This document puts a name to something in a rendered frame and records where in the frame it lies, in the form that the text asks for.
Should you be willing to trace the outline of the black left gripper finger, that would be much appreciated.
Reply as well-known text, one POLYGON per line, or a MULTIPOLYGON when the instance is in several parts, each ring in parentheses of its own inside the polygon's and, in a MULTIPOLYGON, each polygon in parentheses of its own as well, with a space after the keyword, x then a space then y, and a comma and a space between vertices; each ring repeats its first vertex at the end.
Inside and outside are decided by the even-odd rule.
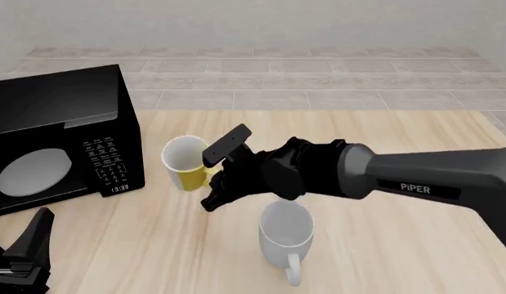
POLYGON ((49 245, 55 215, 41 207, 20 237, 2 254, 11 270, 51 269, 49 245))

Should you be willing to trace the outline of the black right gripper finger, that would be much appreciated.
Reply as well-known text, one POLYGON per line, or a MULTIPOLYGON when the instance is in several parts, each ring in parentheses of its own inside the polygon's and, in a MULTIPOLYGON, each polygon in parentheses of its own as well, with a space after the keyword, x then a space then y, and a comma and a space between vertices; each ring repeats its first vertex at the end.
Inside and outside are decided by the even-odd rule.
POLYGON ((200 204, 206 212, 214 212, 219 207, 233 203, 244 196, 241 180, 230 176, 213 176, 209 181, 211 192, 200 204))

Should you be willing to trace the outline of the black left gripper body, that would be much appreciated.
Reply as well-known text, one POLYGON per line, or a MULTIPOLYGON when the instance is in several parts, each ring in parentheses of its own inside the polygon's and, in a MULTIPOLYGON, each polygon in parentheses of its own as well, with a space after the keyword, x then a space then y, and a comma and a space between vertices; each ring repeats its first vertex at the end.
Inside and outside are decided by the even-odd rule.
POLYGON ((38 249, 33 261, 14 262, 0 247, 0 294, 47 294, 51 262, 49 241, 38 249))

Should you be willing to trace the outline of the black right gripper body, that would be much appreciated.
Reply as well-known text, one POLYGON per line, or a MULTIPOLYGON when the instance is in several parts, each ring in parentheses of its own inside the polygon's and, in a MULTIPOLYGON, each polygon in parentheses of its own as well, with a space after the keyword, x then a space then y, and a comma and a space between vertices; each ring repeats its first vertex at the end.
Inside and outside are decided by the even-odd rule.
POLYGON ((271 189, 264 181, 261 167, 273 153, 274 151, 259 151, 239 163, 225 160, 222 163, 222 169, 215 176, 230 176, 241 180, 244 196, 270 193, 271 189))

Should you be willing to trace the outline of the yellow and white mug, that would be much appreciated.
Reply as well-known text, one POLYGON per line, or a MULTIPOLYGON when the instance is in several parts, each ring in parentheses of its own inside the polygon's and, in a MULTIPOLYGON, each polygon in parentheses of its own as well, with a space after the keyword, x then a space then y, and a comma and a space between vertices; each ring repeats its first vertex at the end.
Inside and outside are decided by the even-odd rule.
POLYGON ((183 191, 208 186, 219 170, 203 164, 202 153, 208 144, 198 136, 179 136, 170 140, 161 153, 161 160, 174 185, 183 191))

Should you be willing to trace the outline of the small flat black plate on stalk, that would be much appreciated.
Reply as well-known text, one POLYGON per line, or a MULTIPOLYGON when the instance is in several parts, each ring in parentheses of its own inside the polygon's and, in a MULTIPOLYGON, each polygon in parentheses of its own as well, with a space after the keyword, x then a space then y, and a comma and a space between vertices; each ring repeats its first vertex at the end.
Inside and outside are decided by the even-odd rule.
POLYGON ((252 156, 253 151, 245 144, 251 135, 252 132, 243 123, 234 127, 203 151, 203 165, 211 168, 224 159, 233 163, 252 156))

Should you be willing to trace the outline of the white round turntable plate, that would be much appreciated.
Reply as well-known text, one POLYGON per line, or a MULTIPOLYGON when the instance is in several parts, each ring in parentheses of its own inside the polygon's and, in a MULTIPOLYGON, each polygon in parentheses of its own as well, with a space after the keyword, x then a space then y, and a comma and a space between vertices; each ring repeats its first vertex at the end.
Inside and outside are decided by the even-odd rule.
POLYGON ((21 156, 0 173, 0 192, 14 198, 41 193, 62 180, 72 167, 63 149, 40 149, 21 156))

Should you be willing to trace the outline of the black microwave oven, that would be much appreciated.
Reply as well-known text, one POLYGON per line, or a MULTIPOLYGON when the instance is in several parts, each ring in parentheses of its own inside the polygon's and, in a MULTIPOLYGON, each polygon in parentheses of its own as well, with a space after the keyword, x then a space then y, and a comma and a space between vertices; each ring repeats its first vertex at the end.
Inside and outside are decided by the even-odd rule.
POLYGON ((0 192, 0 216, 143 188, 141 129, 118 65, 0 80, 0 173, 40 149, 63 149, 70 171, 41 193, 0 192))

